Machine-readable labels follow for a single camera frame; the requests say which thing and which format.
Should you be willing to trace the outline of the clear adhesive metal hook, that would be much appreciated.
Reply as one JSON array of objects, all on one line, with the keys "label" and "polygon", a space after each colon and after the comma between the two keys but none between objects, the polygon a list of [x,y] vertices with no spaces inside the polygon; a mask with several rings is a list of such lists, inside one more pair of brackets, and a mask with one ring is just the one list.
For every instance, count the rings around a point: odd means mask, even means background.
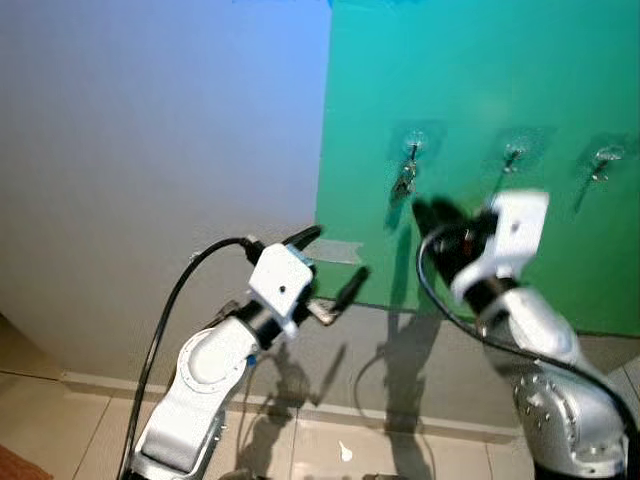
[{"label": "clear adhesive metal hook", "polygon": [[425,129],[410,129],[404,132],[403,154],[407,163],[416,163],[425,152],[430,150],[430,134]]},{"label": "clear adhesive metal hook", "polygon": [[589,157],[588,179],[591,182],[607,182],[616,166],[626,159],[627,150],[621,145],[600,147]]},{"label": "clear adhesive metal hook", "polygon": [[500,173],[508,175],[521,172],[530,150],[531,147],[527,143],[507,143],[503,150]]}]

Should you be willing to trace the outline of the clear tape strip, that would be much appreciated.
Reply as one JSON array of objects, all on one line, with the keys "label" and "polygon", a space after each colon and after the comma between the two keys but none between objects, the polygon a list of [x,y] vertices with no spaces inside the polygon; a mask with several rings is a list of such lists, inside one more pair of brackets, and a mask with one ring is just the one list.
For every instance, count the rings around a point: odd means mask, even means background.
[{"label": "clear tape strip", "polygon": [[338,239],[316,239],[302,248],[308,259],[316,262],[332,262],[342,265],[364,265],[360,250],[364,244],[360,242],[338,241]]}]

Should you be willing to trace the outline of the green hook board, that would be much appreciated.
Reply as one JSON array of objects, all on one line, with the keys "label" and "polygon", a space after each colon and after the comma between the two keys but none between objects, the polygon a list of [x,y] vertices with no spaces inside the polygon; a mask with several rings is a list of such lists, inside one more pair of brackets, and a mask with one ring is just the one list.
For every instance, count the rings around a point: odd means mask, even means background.
[{"label": "green hook board", "polygon": [[[415,192],[390,201],[410,129],[430,134]],[[507,143],[531,147],[503,175]],[[621,145],[607,182],[589,157]],[[550,195],[521,279],[577,330],[640,333],[640,1],[333,0],[315,218],[360,242],[361,305],[430,308],[415,197],[463,211],[506,189]],[[317,262],[334,294],[358,266]]]}]

